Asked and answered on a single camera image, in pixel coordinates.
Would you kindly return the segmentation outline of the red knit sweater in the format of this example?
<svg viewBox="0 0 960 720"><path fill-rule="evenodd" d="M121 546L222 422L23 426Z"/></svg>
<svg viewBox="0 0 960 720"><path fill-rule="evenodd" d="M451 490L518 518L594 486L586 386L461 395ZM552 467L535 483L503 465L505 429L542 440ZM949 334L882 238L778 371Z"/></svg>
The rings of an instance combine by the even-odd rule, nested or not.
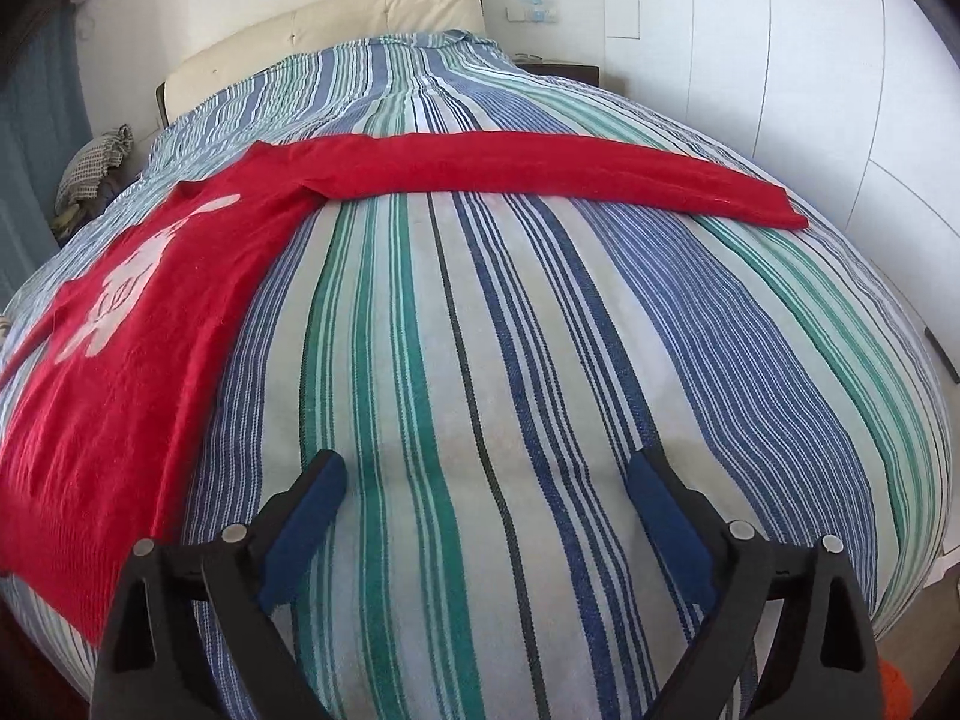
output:
<svg viewBox="0 0 960 720"><path fill-rule="evenodd" d="M779 185L605 138L256 143L121 232L8 356L3 379L21 394L2 440L3 571L99 642L133 543L181 531L218 383L270 266L322 205L397 193L534 193L807 224Z"/></svg>

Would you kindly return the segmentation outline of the grey striped clothes pile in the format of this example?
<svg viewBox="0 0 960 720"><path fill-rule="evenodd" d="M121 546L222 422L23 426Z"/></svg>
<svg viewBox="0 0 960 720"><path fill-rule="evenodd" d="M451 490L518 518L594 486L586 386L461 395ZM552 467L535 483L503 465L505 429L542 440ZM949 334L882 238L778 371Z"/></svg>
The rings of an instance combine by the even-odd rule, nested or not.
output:
<svg viewBox="0 0 960 720"><path fill-rule="evenodd" d="M122 124L91 138L78 149L60 177L53 205L55 213L63 215L73 205L96 199L104 179L124 164L134 143L132 128Z"/></svg>

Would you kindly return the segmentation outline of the blue window curtain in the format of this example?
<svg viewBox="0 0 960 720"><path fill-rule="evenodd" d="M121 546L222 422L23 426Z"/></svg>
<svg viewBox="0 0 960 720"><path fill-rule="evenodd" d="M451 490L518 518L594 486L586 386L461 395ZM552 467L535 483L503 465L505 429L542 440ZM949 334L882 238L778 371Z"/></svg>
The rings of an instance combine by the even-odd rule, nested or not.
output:
<svg viewBox="0 0 960 720"><path fill-rule="evenodd" d="M59 250L49 226L57 187L89 138L75 7L66 4L2 68L3 301Z"/></svg>

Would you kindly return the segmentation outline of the white wardrobe doors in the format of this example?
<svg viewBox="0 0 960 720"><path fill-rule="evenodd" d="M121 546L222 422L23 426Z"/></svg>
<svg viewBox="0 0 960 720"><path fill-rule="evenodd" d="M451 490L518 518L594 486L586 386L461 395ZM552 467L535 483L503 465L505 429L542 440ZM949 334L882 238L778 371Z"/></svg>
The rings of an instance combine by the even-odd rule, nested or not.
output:
<svg viewBox="0 0 960 720"><path fill-rule="evenodd" d="M914 0L605 0L630 98L812 202L958 332L958 68Z"/></svg>

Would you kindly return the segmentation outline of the dark wooden nightstand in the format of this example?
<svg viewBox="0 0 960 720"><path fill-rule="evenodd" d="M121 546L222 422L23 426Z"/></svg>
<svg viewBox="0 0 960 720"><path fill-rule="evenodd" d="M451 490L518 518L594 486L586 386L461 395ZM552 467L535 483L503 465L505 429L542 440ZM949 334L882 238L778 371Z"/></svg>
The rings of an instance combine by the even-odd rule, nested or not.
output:
<svg viewBox="0 0 960 720"><path fill-rule="evenodd" d="M597 65L545 62L545 60L517 60L516 65L532 75L566 78L573 82L594 86L594 88L601 86L601 71Z"/></svg>

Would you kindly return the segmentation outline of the cream padded headboard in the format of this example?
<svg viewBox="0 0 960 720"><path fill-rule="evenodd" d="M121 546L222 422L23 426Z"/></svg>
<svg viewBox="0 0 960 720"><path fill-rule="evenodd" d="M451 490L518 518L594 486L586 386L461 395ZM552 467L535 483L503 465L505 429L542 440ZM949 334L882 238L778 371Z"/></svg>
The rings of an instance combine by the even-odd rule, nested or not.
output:
<svg viewBox="0 0 960 720"><path fill-rule="evenodd" d="M290 55L364 37L465 29L485 31L483 0L317 0L285 11L197 52L156 88L163 125Z"/></svg>

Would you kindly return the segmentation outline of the wall outlet with blue plugs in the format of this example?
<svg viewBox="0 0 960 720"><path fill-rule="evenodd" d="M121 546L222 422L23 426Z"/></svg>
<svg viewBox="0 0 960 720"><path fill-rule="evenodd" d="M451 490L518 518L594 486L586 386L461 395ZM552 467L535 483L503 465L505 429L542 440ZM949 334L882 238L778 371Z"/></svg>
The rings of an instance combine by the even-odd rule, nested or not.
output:
<svg viewBox="0 0 960 720"><path fill-rule="evenodd" d="M505 18L513 25L556 23L558 5L555 0L508 0L505 6Z"/></svg>

